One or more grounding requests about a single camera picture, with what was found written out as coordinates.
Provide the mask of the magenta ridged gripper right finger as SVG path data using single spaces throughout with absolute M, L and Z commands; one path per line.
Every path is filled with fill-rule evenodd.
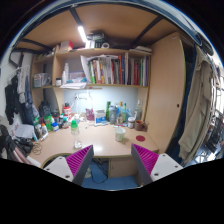
M 143 185 L 150 184 L 182 169 L 182 166 L 166 153 L 158 155 L 136 144 L 131 145 L 131 154 Z

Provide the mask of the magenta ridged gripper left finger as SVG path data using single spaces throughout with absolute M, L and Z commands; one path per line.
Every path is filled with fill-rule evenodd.
M 93 155 L 93 146 L 89 145 L 67 157 L 57 157 L 44 170 L 81 186 Z

